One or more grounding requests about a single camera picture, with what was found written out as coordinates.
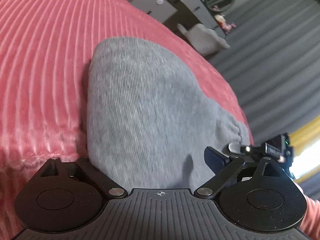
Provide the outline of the grey curtain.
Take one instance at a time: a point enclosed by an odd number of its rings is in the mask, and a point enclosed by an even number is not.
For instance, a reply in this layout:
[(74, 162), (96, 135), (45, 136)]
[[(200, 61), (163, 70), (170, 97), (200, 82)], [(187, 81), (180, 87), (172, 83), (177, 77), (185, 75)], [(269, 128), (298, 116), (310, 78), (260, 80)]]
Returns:
[(228, 14), (229, 48), (209, 59), (234, 90), (253, 140), (319, 115), (319, 0), (250, 0)]

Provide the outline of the pink plush toy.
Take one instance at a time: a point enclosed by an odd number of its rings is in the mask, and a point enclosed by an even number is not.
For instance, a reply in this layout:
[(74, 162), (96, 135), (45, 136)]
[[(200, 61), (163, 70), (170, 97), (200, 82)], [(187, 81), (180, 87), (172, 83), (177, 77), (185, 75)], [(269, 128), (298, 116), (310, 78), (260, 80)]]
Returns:
[(230, 33), (233, 29), (236, 28), (236, 25), (234, 23), (227, 23), (225, 17), (220, 14), (216, 14), (214, 16), (215, 20), (217, 21), (220, 28), (226, 33)]

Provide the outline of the pink ribbed bed blanket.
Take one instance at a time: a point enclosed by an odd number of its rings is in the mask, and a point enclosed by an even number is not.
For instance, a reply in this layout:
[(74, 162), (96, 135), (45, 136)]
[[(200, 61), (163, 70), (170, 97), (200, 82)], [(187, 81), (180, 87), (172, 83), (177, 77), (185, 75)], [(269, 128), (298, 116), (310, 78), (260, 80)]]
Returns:
[(1, 0), (1, 239), (21, 230), (14, 199), (42, 164), (87, 153), (87, 67), (95, 47), (116, 36), (169, 49), (206, 96), (246, 122), (218, 71), (126, 0)]

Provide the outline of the grey vanity desk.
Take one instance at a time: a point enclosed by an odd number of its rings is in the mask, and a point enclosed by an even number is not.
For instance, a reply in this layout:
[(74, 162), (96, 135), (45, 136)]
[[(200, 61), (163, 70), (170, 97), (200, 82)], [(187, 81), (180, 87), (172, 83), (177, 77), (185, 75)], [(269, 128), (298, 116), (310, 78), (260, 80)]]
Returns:
[(178, 24), (189, 30), (194, 25), (201, 23), (216, 31), (220, 36), (226, 37), (226, 33), (221, 29), (203, 0), (156, 0), (153, 9), (147, 14), (178, 36), (180, 36)]

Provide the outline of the grey knit pants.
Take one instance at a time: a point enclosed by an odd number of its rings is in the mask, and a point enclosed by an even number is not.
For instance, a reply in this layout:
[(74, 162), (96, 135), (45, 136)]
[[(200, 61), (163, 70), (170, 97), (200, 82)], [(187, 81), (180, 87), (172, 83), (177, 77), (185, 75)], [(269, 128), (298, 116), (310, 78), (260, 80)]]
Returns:
[(214, 175), (205, 148), (230, 142), (248, 144), (248, 128), (172, 52), (133, 37), (98, 44), (88, 73), (88, 155), (124, 189), (194, 190)]

